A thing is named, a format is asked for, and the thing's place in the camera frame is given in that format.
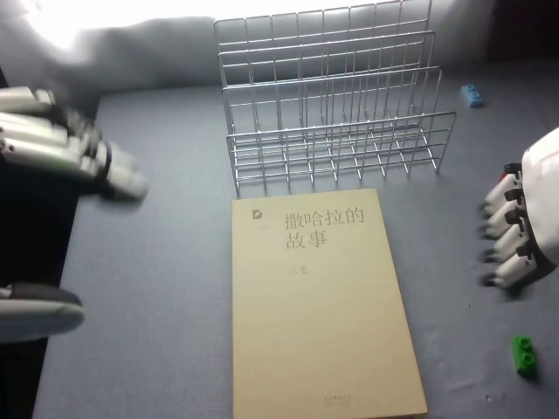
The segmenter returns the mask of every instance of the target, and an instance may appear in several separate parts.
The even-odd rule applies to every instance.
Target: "book cover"
[[[233,202],[234,419],[427,410],[374,189]]]

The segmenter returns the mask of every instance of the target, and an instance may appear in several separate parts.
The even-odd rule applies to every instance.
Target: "blue toy block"
[[[480,93],[475,90],[474,85],[462,86],[462,97],[469,107],[483,106],[483,99],[481,98]]]

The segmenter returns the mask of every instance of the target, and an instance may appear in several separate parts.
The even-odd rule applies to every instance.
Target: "table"
[[[460,86],[486,100],[466,109]],[[392,169],[377,188],[432,418],[554,417],[559,410],[559,282],[509,300],[481,288],[475,207],[502,166],[559,125],[559,61],[445,72],[439,110],[459,112],[440,175]],[[151,183],[138,209],[82,199],[62,286],[86,322],[52,338],[35,417],[228,419],[231,398],[231,199],[219,87],[126,93],[101,101],[106,138]],[[329,178],[316,190],[335,187]],[[310,191],[308,179],[292,193]],[[241,189],[243,197],[262,189]],[[269,195],[286,194],[283,182]],[[516,375],[510,339],[533,337],[538,383]]]

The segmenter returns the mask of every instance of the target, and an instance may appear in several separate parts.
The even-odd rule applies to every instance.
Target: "wire rack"
[[[215,23],[237,192],[419,163],[440,170],[455,113],[437,112],[431,0]]]

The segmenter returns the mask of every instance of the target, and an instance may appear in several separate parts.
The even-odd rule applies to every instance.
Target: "green toy block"
[[[513,356],[516,372],[523,377],[535,375],[535,354],[528,336],[513,337]]]

